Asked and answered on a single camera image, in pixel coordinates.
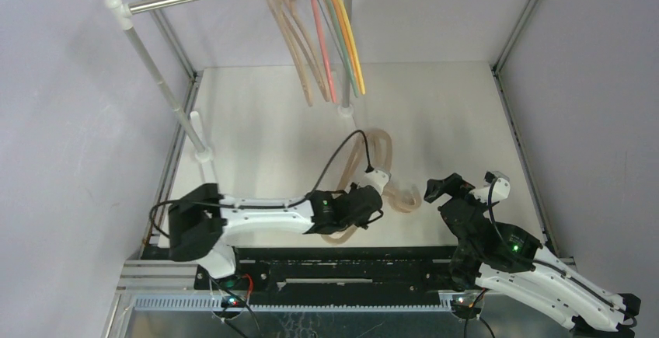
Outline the pink wire hanger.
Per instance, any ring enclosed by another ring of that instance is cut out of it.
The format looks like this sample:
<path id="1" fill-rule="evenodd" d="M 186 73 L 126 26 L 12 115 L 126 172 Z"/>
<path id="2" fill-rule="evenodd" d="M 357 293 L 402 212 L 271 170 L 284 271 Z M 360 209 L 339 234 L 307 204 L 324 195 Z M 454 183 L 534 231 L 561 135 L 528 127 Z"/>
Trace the pink wire hanger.
<path id="1" fill-rule="evenodd" d="M 312 13 L 316 26 L 316 34 L 319 41 L 319 48 L 321 52 L 321 58 L 323 63 L 323 69 L 326 74 L 326 80 L 328 85 L 329 101 L 334 104 L 337 104 L 336 89 L 333 81 L 332 68 L 330 64 L 330 59 L 326 47 L 326 38 L 323 31 L 323 23 L 321 21 L 321 8 L 319 5 L 319 0 L 310 0 L 312 5 Z"/>

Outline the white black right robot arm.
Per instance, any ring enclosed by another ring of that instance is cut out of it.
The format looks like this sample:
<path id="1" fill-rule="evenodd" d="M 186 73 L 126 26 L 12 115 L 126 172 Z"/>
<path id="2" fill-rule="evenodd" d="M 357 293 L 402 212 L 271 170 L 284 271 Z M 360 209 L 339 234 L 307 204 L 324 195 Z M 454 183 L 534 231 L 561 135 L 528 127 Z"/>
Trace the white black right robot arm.
<path id="1" fill-rule="evenodd" d="M 641 300 L 599 287 L 567 266 L 523 228 L 497 221 L 493 208 L 509 197 L 511 183 L 487 172 L 483 187 L 459 174 L 429 179 L 424 200 L 435 202 L 458 245 L 448 265 L 459 290 L 479 287 L 508 296 L 548 316 L 574 337 L 633 337 Z"/>

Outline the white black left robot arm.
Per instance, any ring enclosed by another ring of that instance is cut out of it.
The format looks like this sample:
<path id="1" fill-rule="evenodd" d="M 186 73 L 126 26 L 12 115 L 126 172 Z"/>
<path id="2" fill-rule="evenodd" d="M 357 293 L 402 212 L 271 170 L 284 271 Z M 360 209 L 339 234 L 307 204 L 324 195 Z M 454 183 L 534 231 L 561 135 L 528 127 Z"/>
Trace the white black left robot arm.
<path id="1" fill-rule="evenodd" d="M 350 191 L 315 190 L 288 200 L 247 200 L 222 195 L 205 183 L 169 207 L 169 259 L 195 262 L 225 289 L 243 277 L 235 250 L 225 242 L 232 235 L 280 231 L 330 235 L 355 226 L 367 228 L 383 206 L 380 186 L 355 185 Z"/>

